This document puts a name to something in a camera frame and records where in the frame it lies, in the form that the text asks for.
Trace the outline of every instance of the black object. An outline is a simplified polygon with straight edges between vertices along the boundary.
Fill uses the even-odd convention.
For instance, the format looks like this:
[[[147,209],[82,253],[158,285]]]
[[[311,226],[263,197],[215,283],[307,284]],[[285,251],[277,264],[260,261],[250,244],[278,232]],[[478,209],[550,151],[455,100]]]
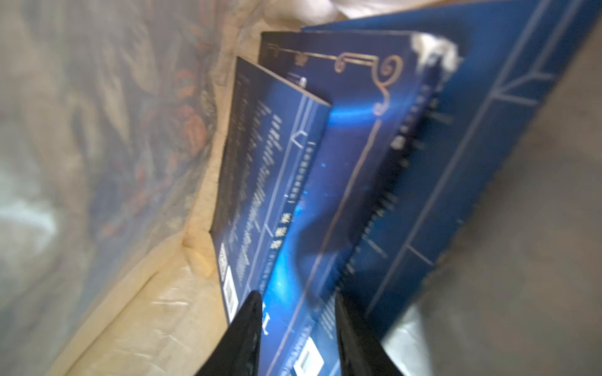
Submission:
[[[249,294],[196,376],[258,376],[261,303],[259,292]],[[341,376],[403,376],[351,299],[340,293],[335,301],[335,317]]]
[[[335,300],[341,376],[403,376],[348,297]]]
[[[196,376],[258,375],[261,303],[261,294],[252,291]]]

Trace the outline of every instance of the book cover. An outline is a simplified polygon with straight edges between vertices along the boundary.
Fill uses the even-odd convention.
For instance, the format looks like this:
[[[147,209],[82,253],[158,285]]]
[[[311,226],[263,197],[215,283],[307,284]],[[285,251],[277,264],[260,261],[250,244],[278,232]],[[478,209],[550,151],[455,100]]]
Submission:
[[[464,56],[438,109],[423,119],[421,147],[335,287],[353,294],[379,337],[411,302],[599,13],[599,2],[488,1],[317,27],[435,32],[457,41]],[[300,345],[305,368],[312,359],[322,367],[297,376],[340,374],[331,297],[311,343]]]
[[[308,337],[324,293],[338,280],[326,271],[340,269],[351,256],[352,235],[363,229],[358,218],[378,184],[379,166],[391,143],[403,147],[400,127],[410,132],[410,119],[426,105],[446,67],[456,64],[454,47],[410,31],[262,35],[259,63],[302,83],[333,109],[265,292],[261,374],[292,368],[281,354]]]
[[[229,322],[250,291],[265,289],[329,111],[319,97],[237,58],[210,230]]]

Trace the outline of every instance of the patterned fabric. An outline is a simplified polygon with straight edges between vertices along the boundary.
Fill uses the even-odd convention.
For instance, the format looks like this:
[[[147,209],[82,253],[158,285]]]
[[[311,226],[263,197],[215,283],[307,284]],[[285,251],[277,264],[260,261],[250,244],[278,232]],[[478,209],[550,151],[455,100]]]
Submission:
[[[39,375],[182,228],[216,128],[226,0],[0,4],[0,369]]]

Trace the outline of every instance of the barcode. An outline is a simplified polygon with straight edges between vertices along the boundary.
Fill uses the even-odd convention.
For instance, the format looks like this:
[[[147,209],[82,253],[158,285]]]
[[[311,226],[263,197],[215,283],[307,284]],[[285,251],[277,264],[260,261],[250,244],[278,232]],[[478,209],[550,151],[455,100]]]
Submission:
[[[324,359],[320,355],[314,341],[307,338],[299,359],[293,366],[297,376],[317,376],[324,365]]]
[[[226,268],[228,267],[228,258],[226,257],[226,246],[223,242],[220,246],[220,253],[217,255],[217,266],[220,270],[222,282],[224,282],[224,278],[226,277]]]
[[[228,319],[230,322],[234,319],[238,308],[238,296],[234,288],[234,279],[232,278],[232,270],[228,265],[226,278],[223,285],[224,300],[226,301],[226,310],[228,311]]]

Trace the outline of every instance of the blue book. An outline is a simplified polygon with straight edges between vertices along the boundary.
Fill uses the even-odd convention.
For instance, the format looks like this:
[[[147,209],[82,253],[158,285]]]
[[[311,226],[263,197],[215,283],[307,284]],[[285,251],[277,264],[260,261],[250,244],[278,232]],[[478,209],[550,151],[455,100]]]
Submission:
[[[458,42],[464,56],[439,96],[439,108],[425,116],[422,147],[408,156],[407,169],[382,203],[386,210],[375,213],[334,288],[354,296],[379,337],[470,215],[600,7],[579,0],[488,1],[315,28],[433,32]],[[340,374],[333,303],[331,295],[311,340],[301,345],[298,358],[308,372],[299,362],[297,376]]]
[[[237,58],[210,231],[229,322],[249,291],[265,289],[329,111],[317,96]]]
[[[421,32],[262,35],[259,63],[333,108],[264,295],[260,374],[291,370],[285,355],[309,336],[332,289],[330,271],[351,256],[353,235],[369,219],[379,166],[392,143],[403,147],[399,136],[412,134],[445,67],[455,68],[454,52],[447,39]]]

